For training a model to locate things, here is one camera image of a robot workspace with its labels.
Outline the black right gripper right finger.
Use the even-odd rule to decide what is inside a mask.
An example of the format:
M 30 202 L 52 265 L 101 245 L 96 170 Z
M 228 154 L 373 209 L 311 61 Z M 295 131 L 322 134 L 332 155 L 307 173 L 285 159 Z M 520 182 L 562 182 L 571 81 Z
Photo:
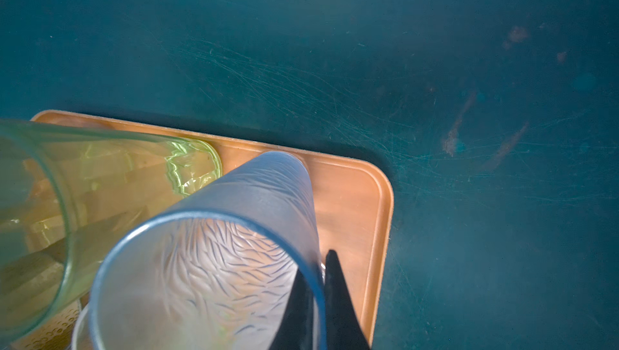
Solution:
M 356 317 L 338 254 L 333 249 L 326 256 L 325 296 L 327 348 L 369 350 L 370 345 Z

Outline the tall green glass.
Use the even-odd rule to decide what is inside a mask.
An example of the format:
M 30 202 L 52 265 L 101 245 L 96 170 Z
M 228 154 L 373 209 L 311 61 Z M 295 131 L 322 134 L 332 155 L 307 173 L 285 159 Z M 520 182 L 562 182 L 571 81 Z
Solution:
M 85 295 L 125 235 L 221 175 L 204 141 L 2 120 L 2 344 Z

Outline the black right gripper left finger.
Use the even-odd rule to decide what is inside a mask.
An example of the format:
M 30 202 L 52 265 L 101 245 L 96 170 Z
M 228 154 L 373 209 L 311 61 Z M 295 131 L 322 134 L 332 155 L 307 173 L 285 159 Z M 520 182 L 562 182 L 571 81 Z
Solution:
M 280 327 L 270 350 L 314 348 L 314 295 L 300 270 L 297 271 Z

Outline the brown textured glass front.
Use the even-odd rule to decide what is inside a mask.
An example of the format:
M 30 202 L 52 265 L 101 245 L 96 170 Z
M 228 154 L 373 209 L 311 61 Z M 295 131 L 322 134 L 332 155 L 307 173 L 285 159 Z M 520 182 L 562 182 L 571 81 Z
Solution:
M 77 300 L 31 334 L 9 344 L 7 349 L 70 349 L 73 330 L 81 312 L 82 304 Z

